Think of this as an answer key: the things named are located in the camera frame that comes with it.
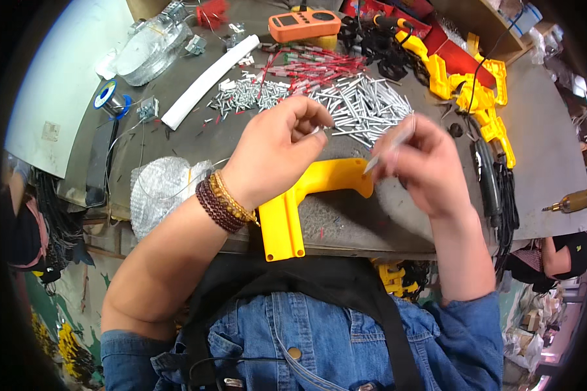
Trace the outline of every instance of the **pink cloth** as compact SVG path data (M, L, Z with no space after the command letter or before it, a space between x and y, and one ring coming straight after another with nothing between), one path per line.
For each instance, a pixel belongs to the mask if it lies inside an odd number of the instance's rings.
M39 252L34 260L29 262L27 265L12 265L12 267L26 269L32 266L37 265L39 263L39 259L42 256L46 256L46 249L48 248L48 232L46 231L46 221L44 220L44 216L41 215L39 210L37 209L37 201L34 198L31 198L27 203L26 207L31 211L35 220L37 221L37 227L39 228L39 242L41 246L39 247Z

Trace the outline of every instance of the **gold bracelet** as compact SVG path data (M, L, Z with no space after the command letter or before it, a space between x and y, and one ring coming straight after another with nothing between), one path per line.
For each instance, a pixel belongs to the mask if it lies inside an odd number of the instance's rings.
M222 174L219 169L211 175L209 182L213 194L220 200L220 203L226 205L226 209L229 213L237 218L245 220L246 222L253 222L257 226L261 226L257 221L255 211L246 210L230 195L224 181L222 180Z
M222 173L220 170L217 170L215 172L214 177L217 186L219 187L219 189L222 190L223 197L226 199L227 204L229 204L229 206L231 206L232 209L239 211L243 215L244 220L246 220L247 222L257 223L257 216L255 212L250 212L246 210L244 207L239 205L239 203L237 203L237 201L235 201L235 199L230 195L228 189L226 188L226 185L224 184L224 181L222 180Z

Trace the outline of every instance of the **left hand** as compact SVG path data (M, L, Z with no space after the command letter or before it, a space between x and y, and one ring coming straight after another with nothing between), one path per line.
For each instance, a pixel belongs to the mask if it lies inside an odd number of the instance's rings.
M333 125L324 106L303 96L252 118L222 169L230 195L253 210L289 190L328 142L323 130L313 130Z

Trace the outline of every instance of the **brown beaded bracelet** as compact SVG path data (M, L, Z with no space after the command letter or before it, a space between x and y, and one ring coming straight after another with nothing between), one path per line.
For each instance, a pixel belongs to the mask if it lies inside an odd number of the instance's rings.
M226 206L220 203L211 190L209 178L203 179L198 186L196 186L196 198L209 217L211 217L211 219L225 231L236 233L242 229L245 222L232 215L226 210Z

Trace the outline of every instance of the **forearm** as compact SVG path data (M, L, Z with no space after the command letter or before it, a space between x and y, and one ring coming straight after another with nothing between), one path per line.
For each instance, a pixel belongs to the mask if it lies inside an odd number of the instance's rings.
M495 290L495 272L473 207L458 218L430 219L444 301L468 301Z
M195 196L183 202L141 240L115 274L105 297L103 310L111 316L103 317L103 331L126 329L121 325L133 320L146 323L146 329L148 324L159 331L166 328L226 238Z
M13 214L18 215L22 198L24 197L24 178L20 173L14 172L9 180L9 192L11 193L11 204Z

